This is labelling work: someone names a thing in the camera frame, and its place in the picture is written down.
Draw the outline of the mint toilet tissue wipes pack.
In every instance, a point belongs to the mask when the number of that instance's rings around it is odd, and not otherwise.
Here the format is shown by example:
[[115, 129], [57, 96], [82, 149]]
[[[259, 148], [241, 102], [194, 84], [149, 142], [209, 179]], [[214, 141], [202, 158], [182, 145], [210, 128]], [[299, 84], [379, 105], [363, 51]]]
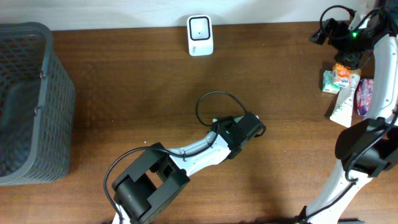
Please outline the mint toilet tissue wipes pack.
[[243, 116], [226, 116], [226, 117], [222, 117], [222, 118], [213, 118], [212, 119], [212, 123], [222, 123], [222, 122], [235, 122], [238, 123], [241, 119], [243, 118]]

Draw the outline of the teal tissue pack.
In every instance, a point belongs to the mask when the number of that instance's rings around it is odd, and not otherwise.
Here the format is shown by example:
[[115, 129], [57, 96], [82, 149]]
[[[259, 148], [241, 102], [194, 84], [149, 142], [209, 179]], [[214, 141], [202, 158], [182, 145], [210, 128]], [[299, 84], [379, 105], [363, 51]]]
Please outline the teal tissue pack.
[[323, 73], [322, 92], [338, 94], [340, 87], [333, 83], [333, 72], [325, 70]]

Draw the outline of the red purple floral tissue pack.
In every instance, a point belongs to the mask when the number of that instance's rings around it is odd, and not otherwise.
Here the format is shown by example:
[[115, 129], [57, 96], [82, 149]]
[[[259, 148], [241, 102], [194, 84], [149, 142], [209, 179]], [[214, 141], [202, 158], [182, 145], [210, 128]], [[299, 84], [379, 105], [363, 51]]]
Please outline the red purple floral tissue pack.
[[371, 98], [373, 95], [374, 80], [364, 78], [359, 81], [356, 90], [356, 107], [360, 116], [365, 116], [369, 110]]

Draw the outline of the white tube with cork cap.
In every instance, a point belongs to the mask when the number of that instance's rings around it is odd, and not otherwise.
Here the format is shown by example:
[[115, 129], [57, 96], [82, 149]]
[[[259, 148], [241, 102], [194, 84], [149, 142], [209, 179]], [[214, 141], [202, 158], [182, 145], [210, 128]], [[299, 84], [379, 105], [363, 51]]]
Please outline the white tube with cork cap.
[[349, 86], [341, 88], [336, 100], [330, 120], [346, 128], [351, 127], [354, 94], [361, 78], [361, 69], [353, 70], [350, 75]]

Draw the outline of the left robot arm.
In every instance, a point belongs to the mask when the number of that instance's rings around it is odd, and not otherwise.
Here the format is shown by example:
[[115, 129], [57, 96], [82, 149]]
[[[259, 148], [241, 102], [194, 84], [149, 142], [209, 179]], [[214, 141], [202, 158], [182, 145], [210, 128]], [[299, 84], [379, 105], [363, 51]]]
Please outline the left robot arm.
[[262, 136], [265, 125], [248, 112], [234, 118], [214, 119], [206, 136], [192, 144], [166, 149], [161, 143], [138, 147], [140, 152], [106, 192], [115, 210], [113, 223], [151, 223], [177, 197], [198, 171], [234, 159], [252, 139]]

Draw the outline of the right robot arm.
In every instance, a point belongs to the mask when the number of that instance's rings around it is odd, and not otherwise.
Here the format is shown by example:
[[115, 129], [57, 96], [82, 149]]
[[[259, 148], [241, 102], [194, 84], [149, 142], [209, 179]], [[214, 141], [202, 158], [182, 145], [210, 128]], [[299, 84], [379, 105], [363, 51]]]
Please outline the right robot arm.
[[350, 24], [320, 19], [319, 30], [309, 39], [334, 47], [336, 62], [350, 70], [359, 69], [366, 52], [374, 57], [373, 95], [364, 119], [338, 136], [333, 172], [296, 223], [338, 223], [367, 183], [397, 165], [397, 1], [347, 11]]

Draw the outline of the orange tissue pack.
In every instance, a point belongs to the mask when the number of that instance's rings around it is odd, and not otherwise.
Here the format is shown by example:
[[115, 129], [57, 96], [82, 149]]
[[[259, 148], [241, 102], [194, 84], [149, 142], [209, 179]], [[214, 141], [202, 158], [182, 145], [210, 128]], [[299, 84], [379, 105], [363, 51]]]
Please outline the orange tissue pack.
[[351, 70], [339, 63], [336, 63], [333, 66], [332, 74], [333, 83], [335, 85], [339, 86], [340, 88], [346, 88], [349, 86]]

